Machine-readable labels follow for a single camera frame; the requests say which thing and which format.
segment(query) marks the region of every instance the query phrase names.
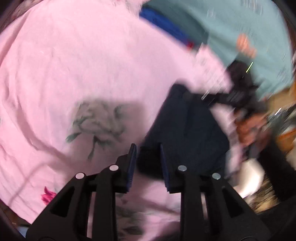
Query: pink bed sheet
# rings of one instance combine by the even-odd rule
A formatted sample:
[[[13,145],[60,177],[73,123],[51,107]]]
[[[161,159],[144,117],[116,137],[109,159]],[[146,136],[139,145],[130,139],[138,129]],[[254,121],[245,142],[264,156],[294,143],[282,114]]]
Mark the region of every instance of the pink bed sheet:
[[[44,0],[0,35],[0,199],[32,223],[77,172],[100,172],[140,144],[169,88],[228,91],[220,60],[189,52],[136,15],[139,2]],[[212,112],[238,168],[232,109]],[[119,237],[153,240],[178,228],[180,196],[136,173],[116,200]]]

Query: light blue cloth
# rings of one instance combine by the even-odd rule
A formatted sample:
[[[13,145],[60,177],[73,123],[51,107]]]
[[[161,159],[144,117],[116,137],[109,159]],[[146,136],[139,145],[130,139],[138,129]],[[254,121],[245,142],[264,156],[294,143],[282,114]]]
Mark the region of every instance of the light blue cloth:
[[[258,96],[277,93],[290,86],[292,80],[292,50],[286,23],[280,10],[271,0],[152,0],[149,7],[161,6],[186,12],[182,17],[167,16],[181,26],[184,21],[196,21],[208,33],[207,44],[228,66],[238,56],[237,39],[248,36],[257,49],[251,73],[259,85]],[[183,29],[189,36],[188,29]]]

